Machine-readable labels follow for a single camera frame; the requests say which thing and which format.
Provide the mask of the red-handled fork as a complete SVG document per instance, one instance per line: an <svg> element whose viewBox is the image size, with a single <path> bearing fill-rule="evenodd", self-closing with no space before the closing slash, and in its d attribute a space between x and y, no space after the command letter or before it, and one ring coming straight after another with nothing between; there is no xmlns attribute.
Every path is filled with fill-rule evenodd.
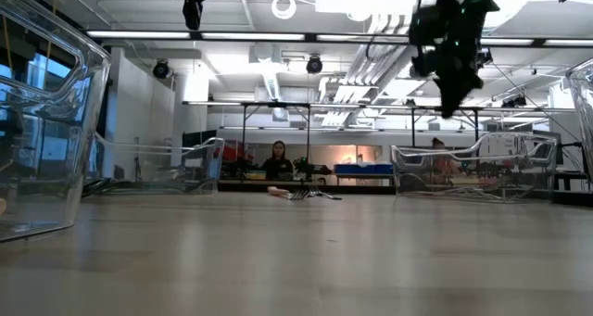
<svg viewBox="0 0 593 316"><path fill-rule="evenodd" d="M404 193L404 196L418 196L418 197L444 197L444 198L458 198L458 199L472 199L485 202L514 202L515 198L496 196L491 193L487 193L482 189L477 188L461 188L461 189L448 189L444 191L411 191Z"/></svg>

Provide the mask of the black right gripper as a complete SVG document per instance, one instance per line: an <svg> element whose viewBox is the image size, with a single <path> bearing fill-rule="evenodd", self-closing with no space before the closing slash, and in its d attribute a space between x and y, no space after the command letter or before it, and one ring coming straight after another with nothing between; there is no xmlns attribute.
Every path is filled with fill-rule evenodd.
<svg viewBox="0 0 593 316"><path fill-rule="evenodd" d="M419 4L410 24L410 44L417 48L411 58L410 75L438 78L441 112L449 119L474 89L482 89L478 76L478 54L486 14L492 0L436 0L429 6ZM457 78L461 81L457 93Z"/></svg>

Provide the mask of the long ceiling light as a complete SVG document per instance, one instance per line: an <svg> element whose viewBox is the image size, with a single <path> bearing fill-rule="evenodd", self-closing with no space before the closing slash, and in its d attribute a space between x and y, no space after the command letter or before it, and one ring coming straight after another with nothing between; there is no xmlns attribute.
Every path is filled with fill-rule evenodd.
<svg viewBox="0 0 593 316"><path fill-rule="evenodd" d="M487 46L528 46L534 42L533 39L523 39L523 38L485 38L483 37L480 40L482 45Z"/></svg>
<svg viewBox="0 0 593 316"><path fill-rule="evenodd" d="M188 39L188 32L127 32L127 31L88 31L94 38L108 39Z"/></svg>
<svg viewBox="0 0 593 316"><path fill-rule="evenodd" d="M229 41L304 41L301 33L258 33L258 32L203 32L204 40Z"/></svg>
<svg viewBox="0 0 593 316"><path fill-rule="evenodd" d="M553 48L560 47L584 47L593 48L593 39L548 39L544 45Z"/></svg>
<svg viewBox="0 0 593 316"><path fill-rule="evenodd" d="M405 35L355 35L355 34L318 34L318 42L335 44L396 44L406 45L409 39Z"/></svg>

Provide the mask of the black background rig frame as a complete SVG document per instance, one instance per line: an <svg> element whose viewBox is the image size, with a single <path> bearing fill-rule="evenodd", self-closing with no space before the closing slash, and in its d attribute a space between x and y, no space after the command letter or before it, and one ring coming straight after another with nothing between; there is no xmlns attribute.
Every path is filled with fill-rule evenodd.
<svg viewBox="0 0 593 316"><path fill-rule="evenodd" d="M411 143L412 146L416 146L416 122L420 120L427 112L434 112L434 113L443 113L442 107L437 106L407 106L407 109L410 111L410 120L411 120ZM459 107L457 112L460 112L462 116L464 116L469 123L474 128L474 141L477 142L480 135L479 135L479 126L478 126L478 117L480 110L479 107Z"/></svg>
<svg viewBox="0 0 593 316"><path fill-rule="evenodd" d="M300 107L305 108L308 111L307 115L302 115L303 119L306 122L305 128L293 128L293 131L303 131L307 132L307 146L306 146L306 156L305 156L305 165L309 165L309 145L310 145L310 110L311 104L309 103L286 103L280 101L271 101L271 102L244 102L241 103L243 107L243 118L242 118L242 152L241 152L241 180L244 180L243 174L246 172L246 122L250 118L250 115L247 114L247 108L254 106L256 112L260 107L268 107L271 109L281 108L284 110L288 110L289 108L295 109L297 112L301 113L299 110ZM276 141L273 143L271 147L271 159L281 160L282 162L286 163L287 159L285 157L285 143L283 141ZM272 168L272 181L293 181L295 177L294 168L288 169L279 169L278 165L275 163L272 164L264 164L265 171L268 171L268 168Z"/></svg>

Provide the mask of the blue crate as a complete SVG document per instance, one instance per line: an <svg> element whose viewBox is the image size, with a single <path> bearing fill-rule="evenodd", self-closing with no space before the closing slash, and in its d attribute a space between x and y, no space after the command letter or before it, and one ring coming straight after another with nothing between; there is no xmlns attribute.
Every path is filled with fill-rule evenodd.
<svg viewBox="0 0 593 316"><path fill-rule="evenodd" d="M393 166L391 164L335 164L334 165L334 173L335 174L345 174L345 175L392 175L393 174Z"/></svg>

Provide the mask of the clear plastic bin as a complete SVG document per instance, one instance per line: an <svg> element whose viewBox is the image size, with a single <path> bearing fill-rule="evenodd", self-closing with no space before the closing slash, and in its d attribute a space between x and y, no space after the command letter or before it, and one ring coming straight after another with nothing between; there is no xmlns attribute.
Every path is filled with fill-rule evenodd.
<svg viewBox="0 0 593 316"><path fill-rule="evenodd" d="M554 190L558 141L546 133L487 133L469 147L393 145L397 193L477 188L514 202L548 199Z"/></svg>
<svg viewBox="0 0 593 316"><path fill-rule="evenodd" d="M75 222L110 65L35 0L0 0L0 243Z"/></svg>
<svg viewBox="0 0 593 316"><path fill-rule="evenodd" d="M210 137L190 146L108 141L95 135L84 197L102 194L187 194L218 192L224 140Z"/></svg>

